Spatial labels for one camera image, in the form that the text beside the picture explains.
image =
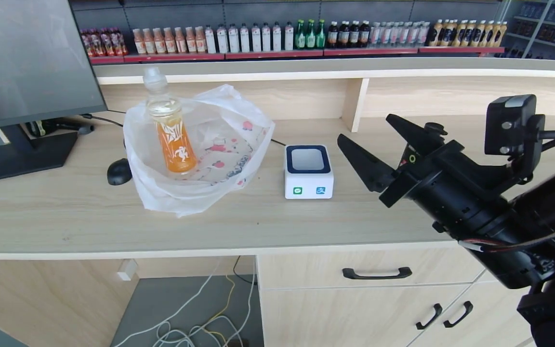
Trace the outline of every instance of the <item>computer monitor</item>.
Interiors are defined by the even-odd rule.
[[[0,0],[0,179],[61,167],[77,140],[31,140],[21,123],[104,110],[68,0]]]

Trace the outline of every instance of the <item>green bottle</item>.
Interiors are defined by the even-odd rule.
[[[324,48],[324,19],[318,21],[317,48]]]
[[[314,48],[316,45],[316,36],[314,35],[314,20],[308,20],[308,35],[305,36],[305,46],[308,49]]]
[[[297,37],[295,37],[295,47],[305,49],[304,20],[297,20]]]

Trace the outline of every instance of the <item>orange drink bottle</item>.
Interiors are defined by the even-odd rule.
[[[149,92],[147,111],[156,123],[166,167],[168,171],[186,174],[196,167],[198,160],[185,132],[181,103],[168,92],[166,77],[157,67],[145,69],[143,82]]]

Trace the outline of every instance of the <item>gray floor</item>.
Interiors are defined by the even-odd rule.
[[[250,285],[240,279],[230,276],[236,286],[231,297],[229,308],[225,311],[225,316],[229,317],[235,327],[239,328],[247,314],[247,298],[250,292]],[[251,280],[251,275],[244,278]],[[179,277],[169,279],[144,279],[138,283],[128,308],[121,319],[115,338],[111,346],[114,346],[132,333],[153,327],[163,319],[174,314],[182,305],[191,298],[207,277]],[[192,326],[205,323],[217,312],[220,312],[226,304],[231,283],[224,276],[211,278],[207,286],[200,295],[189,303],[178,316],[170,320],[174,329],[181,329],[188,332]],[[216,321],[210,325],[210,330],[222,333],[225,338],[229,338],[233,329],[225,321]],[[251,313],[241,331],[241,337],[249,340],[250,347],[262,347],[263,329],[260,318],[260,302],[258,300],[258,287],[254,287],[251,295]],[[172,334],[169,340],[177,340],[177,334]],[[121,347],[151,347],[157,341],[156,329],[145,334],[130,338]],[[205,333],[198,333],[192,338],[196,347],[215,347],[214,339]]]

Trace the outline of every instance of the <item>bottle cap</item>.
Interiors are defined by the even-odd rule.
[[[159,88],[164,88],[168,85],[166,81],[166,76],[162,75],[160,69],[157,66],[151,66],[145,68],[145,73],[143,74],[143,84],[148,90],[156,90]]]

